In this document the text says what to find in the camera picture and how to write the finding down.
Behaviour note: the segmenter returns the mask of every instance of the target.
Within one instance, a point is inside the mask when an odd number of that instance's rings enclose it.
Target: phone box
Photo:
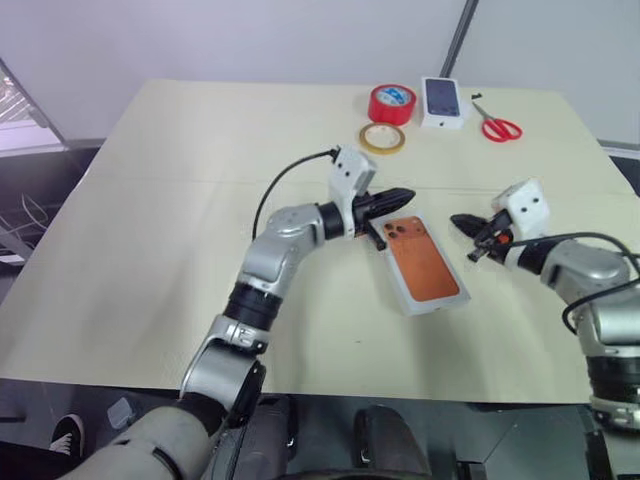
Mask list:
[[[470,109],[460,99],[458,82],[438,77],[422,77],[422,108],[423,127],[451,129],[462,128]]]
[[[470,300],[462,279],[422,215],[392,213],[372,220],[405,315],[421,315]]]

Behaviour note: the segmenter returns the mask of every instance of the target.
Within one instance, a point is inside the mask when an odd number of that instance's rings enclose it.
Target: red tape roll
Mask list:
[[[380,85],[371,91],[369,118],[374,122],[404,125],[411,118],[416,94],[402,85]]]

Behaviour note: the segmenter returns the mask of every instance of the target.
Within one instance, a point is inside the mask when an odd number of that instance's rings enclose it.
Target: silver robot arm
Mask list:
[[[287,207],[274,213],[249,247],[235,287],[217,315],[182,381],[174,406],[151,411],[66,479],[196,479],[210,460],[224,427],[244,424],[265,376],[256,356],[302,260],[337,237],[369,233],[368,223],[408,203],[414,192],[367,187],[375,164],[356,150],[335,151],[331,202]]]
[[[544,237],[549,208],[537,181],[509,188],[494,200],[493,208],[495,215],[488,220],[468,214],[451,217],[456,227],[474,239],[475,250],[468,258],[477,262],[488,255],[508,268],[539,275],[569,305],[563,321],[580,342],[592,387],[593,416],[602,427],[602,432],[587,435],[587,457],[599,462],[608,456],[603,467],[610,471],[607,478],[638,474],[640,281],[630,280],[629,262],[619,252],[566,236]],[[630,263],[635,270],[637,261],[630,257]],[[589,300],[611,289],[616,291]]]

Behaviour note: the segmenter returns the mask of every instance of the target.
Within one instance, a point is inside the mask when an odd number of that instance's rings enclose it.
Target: black shoe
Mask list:
[[[82,458],[84,453],[84,426],[79,416],[71,414],[62,417],[58,421],[51,436],[49,450],[69,455],[73,458]]]

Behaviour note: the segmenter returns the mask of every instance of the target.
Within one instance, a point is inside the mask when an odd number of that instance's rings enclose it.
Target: beige table surface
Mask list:
[[[257,201],[296,158],[355,143],[370,87],[154,81],[140,92],[0,306],[0,377],[177,388],[233,286]],[[640,248],[640,204],[577,116],[551,92],[482,89],[522,125],[486,141],[405,128],[375,157],[372,191],[408,185],[472,296],[403,317],[366,239],[314,253],[274,324],[266,391],[584,402],[589,386],[561,301],[526,272],[465,259],[453,213],[536,176],[552,231],[598,230]],[[291,172],[265,213],[327,199],[323,162]]]

